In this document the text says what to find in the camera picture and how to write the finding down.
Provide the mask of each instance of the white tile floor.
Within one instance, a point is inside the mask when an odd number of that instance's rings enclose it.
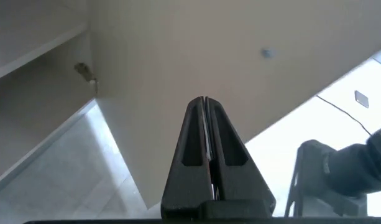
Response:
[[[147,211],[98,106],[0,191],[4,224],[158,213]]]

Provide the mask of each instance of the white cabinet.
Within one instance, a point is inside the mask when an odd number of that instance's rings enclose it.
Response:
[[[0,0],[0,184],[94,98],[74,70],[91,64],[87,26],[61,1]]]
[[[93,99],[75,63],[149,207],[190,100],[248,141],[380,49],[381,0],[0,0],[0,179]]]

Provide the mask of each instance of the metal hinge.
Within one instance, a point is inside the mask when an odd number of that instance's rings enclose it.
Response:
[[[85,63],[77,63],[74,65],[74,69],[87,81],[95,90],[95,93],[98,94],[99,90],[99,81],[95,75],[91,72],[91,69]]]

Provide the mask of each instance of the clamp jaw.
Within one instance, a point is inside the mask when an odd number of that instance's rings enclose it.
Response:
[[[222,105],[186,109],[161,203],[163,218],[268,218],[275,198]]]

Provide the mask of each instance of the black cable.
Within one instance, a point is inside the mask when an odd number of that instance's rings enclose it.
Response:
[[[329,102],[329,101],[323,99],[323,98],[322,98],[321,96],[319,96],[319,95],[316,95],[316,97],[319,98],[320,100],[323,100],[324,102],[328,103],[329,105],[331,105],[331,106],[337,108],[338,110],[342,111],[342,112],[345,113],[346,115],[348,115],[348,116],[349,116],[350,118],[352,118],[354,121],[356,121],[357,123],[359,123],[359,125],[362,126],[362,128],[364,129],[364,131],[366,131],[367,134],[369,134],[369,136],[371,136],[371,133],[364,127],[364,125],[363,125],[360,121],[358,121],[356,118],[354,118],[352,115],[350,115],[348,112],[346,112],[346,111],[340,109],[340,108],[339,108],[338,106],[336,106],[334,103]]]

